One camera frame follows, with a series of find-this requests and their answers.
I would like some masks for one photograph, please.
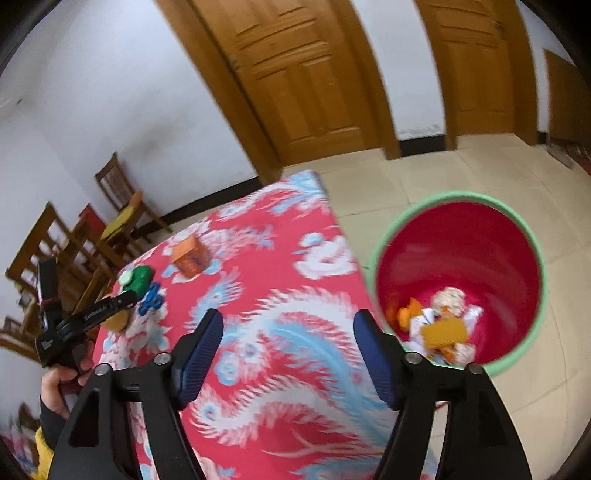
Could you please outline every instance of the yellow sleeve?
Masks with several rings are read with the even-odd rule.
[[[37,473],[32,478],[33,480],[47,480],[49,467],[53,460],[53,450],[47,446],[41,429],[38,429],[35,434],[35,443],[37,444],[37,452],[39,453],[39,467],[37,467]]]

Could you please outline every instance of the black sleeve cuff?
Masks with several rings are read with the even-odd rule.
[[[61,431],[64,428],[66,421],[56,412],[47,408],[41,398],[39,398],[39,403],[41,404],[41,415],[39,416],[39,421],[41,422],[43,438],[45,438],[47,446],[50,449],[55,450],[57,441],[60,438]]]

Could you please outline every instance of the hand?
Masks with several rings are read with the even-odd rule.
[[[92,373],[92,367],[94,366],[92,362],[92,349],[92,342],[88,342],[86,344],[86,358],[80,363],[80,369],[82,371],[88,370],[87,373],[78,378],[78,383],[81,387],[86,385],[86,381]],[[71,368],[54,365],[41,379],[41,401],[47,408],[57,413],[64,420],[67,420],[70,416],[70,410],[68,410],[61,396],[60,384],[74,380],[77,374],[78,372]]]

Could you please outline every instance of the metal bolt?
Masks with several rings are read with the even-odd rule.
[[[482,368],[482,366],[479,365],[479,364],[470,364],[470,365],[468,365],[468,370],[470,371],[470,373],[473,373],[474,375],[480,375],[484,371],[484,369]]]
[[[423,357],[420,353],[409,352],[404,357],[409,364],[418,365],[423,361]]]
[[[98,376],[105,375],[111,371],[111,366],[109,364],[99,364],[95,368],[95,374]]]
[[[173,359],[173,356],[170,355],[170,353],[159,353],[158,355],[156,355],[154,357],[154,363],[156,365],[166,365],[168,362],[170,362]]]

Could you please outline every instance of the blue toy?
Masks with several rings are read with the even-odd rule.
[[[164,303],[162,295],[158,293],[160,290],[160,283],[153,281],[148,288],[142,303],[139,304],[138,315],[143,316],[148,313],[149,309],[158,310]]]

